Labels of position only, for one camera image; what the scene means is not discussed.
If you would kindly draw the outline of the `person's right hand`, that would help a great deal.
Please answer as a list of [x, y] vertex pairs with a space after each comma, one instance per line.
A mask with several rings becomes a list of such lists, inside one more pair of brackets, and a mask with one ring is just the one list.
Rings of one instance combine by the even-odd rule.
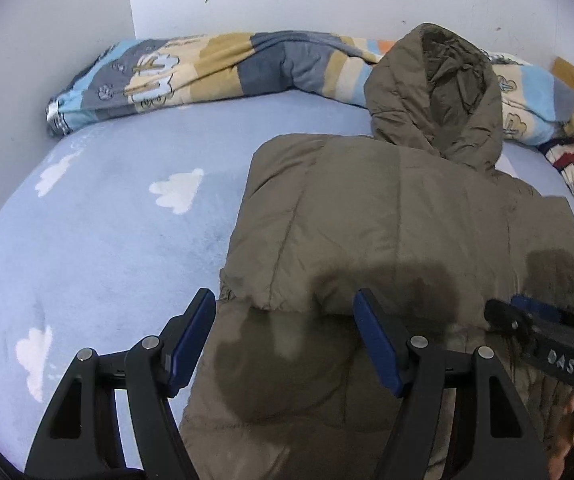
[[563, 416], [548, 453], [548, 471], [551, 480], [560, 480], [565, 460], [571, 450], [574, 450], [574, 393], [569, 396], [563, 408]]

